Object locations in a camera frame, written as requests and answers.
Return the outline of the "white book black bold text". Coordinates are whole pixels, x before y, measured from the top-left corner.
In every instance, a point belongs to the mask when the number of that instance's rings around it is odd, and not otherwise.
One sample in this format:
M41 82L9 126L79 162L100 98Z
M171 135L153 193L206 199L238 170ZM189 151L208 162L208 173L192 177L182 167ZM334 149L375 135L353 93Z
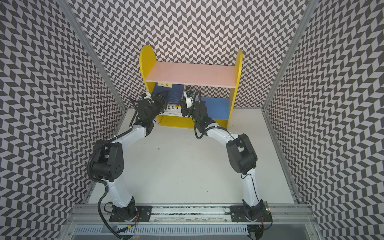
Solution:
M167 112L171 113L181 113L181 107L179 105L167 105Z

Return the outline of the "white thin book small text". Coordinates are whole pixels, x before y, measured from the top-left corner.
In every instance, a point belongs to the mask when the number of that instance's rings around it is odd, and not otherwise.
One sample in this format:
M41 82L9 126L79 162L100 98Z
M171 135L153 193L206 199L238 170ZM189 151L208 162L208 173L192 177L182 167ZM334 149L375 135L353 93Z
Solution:
M164 116L182 117L182 114L177 112L164 112Z

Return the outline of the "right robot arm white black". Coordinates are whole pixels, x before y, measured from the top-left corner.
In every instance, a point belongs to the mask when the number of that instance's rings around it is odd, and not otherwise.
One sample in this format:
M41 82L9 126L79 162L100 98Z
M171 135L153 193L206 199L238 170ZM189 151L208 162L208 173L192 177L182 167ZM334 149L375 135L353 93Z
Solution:
M197 139L209 137L226 147L230 165L242 179L242 201L246 218L252 222L257 221L268 208L258 193L256 183L258 156L248 135L233 134L216 123L208 115L206 102L202 100L181 100L179 104L182 116L193 120Z

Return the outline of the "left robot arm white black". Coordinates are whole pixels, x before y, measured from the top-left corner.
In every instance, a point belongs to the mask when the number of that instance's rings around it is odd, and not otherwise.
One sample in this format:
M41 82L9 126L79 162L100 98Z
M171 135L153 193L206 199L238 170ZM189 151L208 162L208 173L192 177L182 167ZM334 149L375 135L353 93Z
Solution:
M167 108L167 95L166 92L155 95L145 93L140 100L130 99L135 113L129 129L110 140L99 140L95 144L87 163L87 174L90 180L106 187L112 198L113 214L121 214L128 219L137 215L135 199L121 177L125 163L124 150L152 132L155 118Z

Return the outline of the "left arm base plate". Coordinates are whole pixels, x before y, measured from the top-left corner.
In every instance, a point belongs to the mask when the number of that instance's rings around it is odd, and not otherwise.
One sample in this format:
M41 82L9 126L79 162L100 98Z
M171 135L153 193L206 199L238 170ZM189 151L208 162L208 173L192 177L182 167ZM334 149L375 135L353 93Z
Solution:
M126 208L113 206L109 221L112 223L149 222L152 209L152 206L128 206Z

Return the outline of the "navy book yellow label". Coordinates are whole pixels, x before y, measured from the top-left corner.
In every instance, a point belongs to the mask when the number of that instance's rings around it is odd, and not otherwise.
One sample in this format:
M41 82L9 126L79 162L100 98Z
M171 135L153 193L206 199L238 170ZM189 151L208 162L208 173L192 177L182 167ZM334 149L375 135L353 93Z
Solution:
M161 94L169 101L179 101L184 96L185 86L180 84L156 83L152 95Z

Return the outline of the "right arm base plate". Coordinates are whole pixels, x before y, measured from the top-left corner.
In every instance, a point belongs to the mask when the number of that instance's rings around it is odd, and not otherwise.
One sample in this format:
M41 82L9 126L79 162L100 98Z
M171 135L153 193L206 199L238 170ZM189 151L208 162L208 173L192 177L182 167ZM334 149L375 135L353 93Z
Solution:
M254 206L248 208L240 205L230 206L230 217L234 223L243 222L272 222L272 216L266 207Z

